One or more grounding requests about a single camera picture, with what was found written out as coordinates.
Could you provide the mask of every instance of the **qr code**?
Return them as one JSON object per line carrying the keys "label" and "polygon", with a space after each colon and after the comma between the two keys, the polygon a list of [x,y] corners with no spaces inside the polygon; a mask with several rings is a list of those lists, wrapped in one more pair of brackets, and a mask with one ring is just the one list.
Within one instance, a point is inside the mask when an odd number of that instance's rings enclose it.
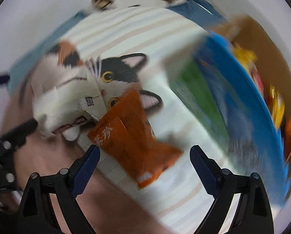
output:
{"label": "qr code", "polygon": [[87,102],[87,106],[88,107],[95,105],[95,103],[93,103],[93,98],[92,97],[85,97],[85,100]]}

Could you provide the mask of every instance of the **cardboard box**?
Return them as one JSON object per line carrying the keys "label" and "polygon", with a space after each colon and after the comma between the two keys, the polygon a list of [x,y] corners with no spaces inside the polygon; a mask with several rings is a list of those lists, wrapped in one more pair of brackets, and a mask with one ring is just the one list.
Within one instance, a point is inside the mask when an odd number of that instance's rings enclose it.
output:
{"label": "cardboard box", "polygon": [[[287,114],[291,115],[291,72],[281,52],[263,28],[251,17],[244,16],[216,26],[212,31],[256,53],[258,60],[255,64],[263,82],[275,86],[283,97]],[[288,176],[291,178],[291,157]]]}

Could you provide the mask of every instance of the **orange package in box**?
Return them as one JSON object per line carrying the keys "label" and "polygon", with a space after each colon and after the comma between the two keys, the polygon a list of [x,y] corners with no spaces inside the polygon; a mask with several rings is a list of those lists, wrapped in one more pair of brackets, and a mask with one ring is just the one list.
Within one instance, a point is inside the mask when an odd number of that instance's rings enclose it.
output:
{"label": "orange package in box", "polygon": [[125,93],[88,137],[114,157],[139,188],[158,179],[182,155],[180,149],[153,138],[136,90]]}

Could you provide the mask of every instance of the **metal screw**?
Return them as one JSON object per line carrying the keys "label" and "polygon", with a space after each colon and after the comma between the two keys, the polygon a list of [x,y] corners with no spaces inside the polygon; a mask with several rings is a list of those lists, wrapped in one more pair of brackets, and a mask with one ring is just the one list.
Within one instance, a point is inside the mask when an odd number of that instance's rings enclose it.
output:
{"label": "metal screw", "polygon": [[223,168],[221,171],[224,175],[229,175],[231,173],[230,170],[227,168]]}
{"label": "metal screw", "polygon": [[258,173],[252,173],[251,175],[252,175],[255,179],[259,179],[259,178],[260,178],[260,176],[259,176]]}
{"label": "metal screw", "polygon": [[68,173],[68,169],[67,168],[63,168],[60,170],[60,174],[64,175]]}
{"label": "metal screw", "polygon": [[37,176],[38,176],[38,174],[37,174],[37,173],[32,173],[32,174],[31,174],[31,178],[32,178],[32,179],[35,179],[35,178],[37,178]]}
{"label": "metal screw", "polygon": [[12,173],[7,173],[6,174],[6,179],[9,183],[12,183],[15,180],[15,177]]}
{"label": "metal screw", "polygon": [[3,142],[3,147],[4,147],[5,149],[11,149],[11,143],[8,142],[8,141],[4,141],[4,142]]}

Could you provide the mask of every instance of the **yellow eye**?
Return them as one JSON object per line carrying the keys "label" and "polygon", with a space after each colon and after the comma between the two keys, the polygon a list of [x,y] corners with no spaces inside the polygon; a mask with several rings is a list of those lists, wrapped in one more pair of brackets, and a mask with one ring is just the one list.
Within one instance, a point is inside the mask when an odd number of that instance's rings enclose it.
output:
{"label": "yellow eye", "polygon": [[106,71],[102,75],[102,81],[105,83],[109,83],[113,81],[113,72],[112,71]]}
{"label": "yellow eye", "polygon": [[118,102],[118,98],[111,98],[109,101],[109,108],[112,108],[114,105],[116,105],[116,103]]}

